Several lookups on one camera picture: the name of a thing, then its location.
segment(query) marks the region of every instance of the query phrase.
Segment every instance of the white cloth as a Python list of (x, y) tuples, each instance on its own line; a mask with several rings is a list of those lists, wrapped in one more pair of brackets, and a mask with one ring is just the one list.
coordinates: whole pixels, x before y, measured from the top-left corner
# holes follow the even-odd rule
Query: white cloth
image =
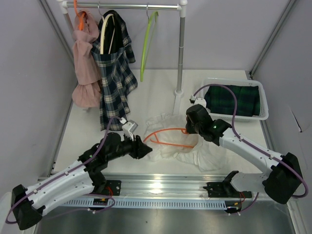
[[(172, 116), (169, 114), (161, 114), (152, 117), (146, 122), (147, 130), (144, 138), (149, 134), (167, 128), (185, 128), (186, 116)], [(163, 158), (174, 157), (185, 163), (194, 164), (199, 167), (200, 171), (219, 170), (228, 162), (228, 157), (232, 153), (223, 147), (205, 141), (197, 134), (184, 134), (180, 130), (170, 130), (157, 133), (160, 142), (192, 145), (194, 148), (169, 146), (157, 144), (150, 141), (156, 140), (155, 136), (151, 136), (145, 142), (153, 151), (147, 157), (152, 161), (158, 161)]]

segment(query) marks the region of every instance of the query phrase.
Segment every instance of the hanger hook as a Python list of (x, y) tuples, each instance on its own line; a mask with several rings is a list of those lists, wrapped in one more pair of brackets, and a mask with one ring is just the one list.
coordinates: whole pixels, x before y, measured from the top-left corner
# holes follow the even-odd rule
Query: hanger hook
[(146, 4), (146, 15), (147, 15), (147, 19), (150, 20), (150, 17), (148, 16), (148, 4), (150, 4), (149, 2)]
[(98, 9), (99, 14), (102, 16), (102, 13), (99, 10), (99, 2), (97, 3), (97, 9)]

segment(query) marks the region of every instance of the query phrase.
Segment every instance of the white plastic basket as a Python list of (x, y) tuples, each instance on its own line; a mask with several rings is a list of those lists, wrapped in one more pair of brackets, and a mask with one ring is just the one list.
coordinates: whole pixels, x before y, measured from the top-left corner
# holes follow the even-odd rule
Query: white plastic basket
[[(267, 103), (267, 98), (265, 96), (265, 92), (263, 89), (262, 84), (256, 80), (248, 80), (248, 79), (225, 79), (225, 78), (204, 78), (201, 87), (207, 84), (223, 84), (223, 85), (237, 85), (237, 86), (258, 86), (259, 87), (259, 94), (260, 94), (260, 115), (258, 116), (235, 116), (235, 119), (241, 121), (249, 121), (249, 120), (266, 120), (269, 117), (269, 108)], [(207, 93), (209, 87), (202, 89), (199, 94), (203, 98)], [(213, 119), (216, 118), (223, 118), (226, 120), (232, 119), (232, 115), (223, 115), (223, 114), (216, 114), (211, 113), (209, 109), (207, 109), (210, 116)]]

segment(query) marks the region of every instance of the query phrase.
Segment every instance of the gray floor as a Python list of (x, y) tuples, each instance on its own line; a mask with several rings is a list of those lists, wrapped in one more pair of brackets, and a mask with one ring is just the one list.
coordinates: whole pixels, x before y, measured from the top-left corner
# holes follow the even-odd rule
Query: gray floor
[(58, 207), (37, 234), (293, 234), (287, 207), (259, 201), (241, 216), (224, 211), (111, 209), (99, 214)]

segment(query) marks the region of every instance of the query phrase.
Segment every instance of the gray wall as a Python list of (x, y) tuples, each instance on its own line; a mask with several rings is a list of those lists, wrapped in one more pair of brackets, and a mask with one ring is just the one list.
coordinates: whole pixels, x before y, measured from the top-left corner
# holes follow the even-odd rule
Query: gray wall
[(1, 197), (47, 173), (76, 77), (37, 1), (2, 1), (0, 22)]
[[(312, 1), (299, 0), (276, 42), (255, 74), (268, 99), (267, 120), (273, 143), (282, 153), (297, 155), (312, 188)], [(295, 118), (301, 127), (299, 132)], [(299, 201), (312, 233), (312, 193)]]
[[(72, 38), (56, 0), (47, 0), (67, 40)], [(118, 3), (177, 4), (179, 0), (111, 0)], [(185, 29), (184, 68), (251, 70), (288, 0), (189, 0)], [(147, 25), (144, 10), (117, 10), (127, 23), (140, 68)], [(97, 19), (97, 9), (91, 12)], [(69, 9), (72, 20), (73, 8)], [(179, 14), (160, 11), (157, 35), (147, 68), (176, 69)]]

